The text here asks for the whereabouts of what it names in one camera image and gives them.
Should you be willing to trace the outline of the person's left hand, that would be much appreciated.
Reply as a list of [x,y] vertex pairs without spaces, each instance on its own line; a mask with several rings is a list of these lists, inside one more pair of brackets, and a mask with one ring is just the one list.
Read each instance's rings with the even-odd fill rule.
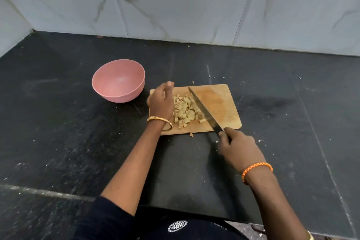
[[164,99],[165,83],[158,86],[148,97],[147,105],[149,107],[149,116],[158,116],[170,120],[174,112],[174,102],[173,98],[170,100]]

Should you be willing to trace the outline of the person's right hand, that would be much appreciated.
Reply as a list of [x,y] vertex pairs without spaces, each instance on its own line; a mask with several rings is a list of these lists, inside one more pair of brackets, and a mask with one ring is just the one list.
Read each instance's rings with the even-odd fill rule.
[[223,130],[232,141],[226,150],[220,150],[220,154],[238,173],[243,173],[254,164],[266,162],[252,136],[229,127]]

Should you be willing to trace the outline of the steel kitchen knife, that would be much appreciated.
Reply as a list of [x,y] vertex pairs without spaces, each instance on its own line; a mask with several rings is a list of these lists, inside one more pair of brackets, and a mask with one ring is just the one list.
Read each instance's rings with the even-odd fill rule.
[[201,110],[201,112],[204,115],[204,119],[208,122],[208,124],[213,129],[214,133],[216,133],[218,136],[220,136],[220,132],[225,132],[223,128],[219,125],[219,123],[214,119],[214,117],[211,115],[211,113],[207,110],[207,108],[204,106],[204,104],[200,101],[198,96],[195,94],[195,92],[190,88],[187,87],[189,92],[191,93],[192,97],[194,98],[194,101],[197,105],[197,107]]

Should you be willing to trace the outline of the person's left forearm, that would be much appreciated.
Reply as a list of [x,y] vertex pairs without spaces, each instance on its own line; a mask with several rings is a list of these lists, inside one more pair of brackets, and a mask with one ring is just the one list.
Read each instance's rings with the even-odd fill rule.
[[157,143],[166,123],[153,120],[146,128],[132,151],[116,172],[101,196],[135,216],[146,182]]

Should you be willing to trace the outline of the person's right forearm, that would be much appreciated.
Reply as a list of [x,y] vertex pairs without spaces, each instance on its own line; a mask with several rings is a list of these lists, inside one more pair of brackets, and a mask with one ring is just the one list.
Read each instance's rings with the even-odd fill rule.
[[287,201],[269,167],[250,169],[245,182],[258,204],[268,240],[310,240],[311,236]]

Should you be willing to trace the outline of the pile of chopped vegetable pieces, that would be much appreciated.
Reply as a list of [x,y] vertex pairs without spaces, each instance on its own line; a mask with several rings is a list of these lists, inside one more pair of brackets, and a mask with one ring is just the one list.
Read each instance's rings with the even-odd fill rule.
[[177,94],[173,96],[173,102],[174,123],[178,125],[178,128],[187,127],[192,121],[198,121],[199,123],[206,121],[205,115],[196,104],[192,94],[186,94],[185,96]]

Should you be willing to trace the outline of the gold bangle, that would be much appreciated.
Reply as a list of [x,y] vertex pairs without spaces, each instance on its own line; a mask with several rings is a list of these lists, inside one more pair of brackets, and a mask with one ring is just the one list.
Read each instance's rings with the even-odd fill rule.
[[153,120],[159,120],[159,121],[162,121],[166,124],[168,124],[169,126],[168,127],[163,127],[162,131],[170,131],[173,129],[173,124],[170,120],[167,120],[167,119],[164,119],[164,118],[161,118],[161,117],[158,117],[158,116],[150,116],[147,121],[146,121],[146,124],[149,124],[149,122],[153,121]]

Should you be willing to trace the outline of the wooden cutting board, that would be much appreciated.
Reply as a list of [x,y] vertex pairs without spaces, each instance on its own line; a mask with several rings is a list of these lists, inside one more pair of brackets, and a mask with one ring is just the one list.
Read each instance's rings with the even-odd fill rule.
[[[240,116],[237,112],[228,85],[200,85],[190,86],[190,88],[195,92],[222,128],[230,127],[233,129],[240,129],[242,127]],[[173,124],[173,128],[169,130],[169,124],[166,124],[164,131],[161,133],[162,136],[213,132],[213,129],[207,121],[199,123],[198,120],[192,120],[184,128],[179,128],[178,123],[174,123],[174,118],[171,118],[171,123]]]

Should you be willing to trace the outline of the pink plastic bowl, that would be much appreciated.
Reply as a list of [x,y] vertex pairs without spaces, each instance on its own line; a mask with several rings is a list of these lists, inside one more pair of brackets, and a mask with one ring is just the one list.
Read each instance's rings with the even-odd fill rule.
[[114,103],[137,98],[144,89],[146,73],[134,60],[114,60],[101,66],[92,77],[92,88],[101,97]]

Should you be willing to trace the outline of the dark printed garment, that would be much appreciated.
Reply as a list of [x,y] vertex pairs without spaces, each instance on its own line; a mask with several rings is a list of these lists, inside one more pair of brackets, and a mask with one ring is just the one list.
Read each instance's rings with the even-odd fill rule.
[[71,240],[249,240],[224,221],[185,214],[135,217],[99,196]]

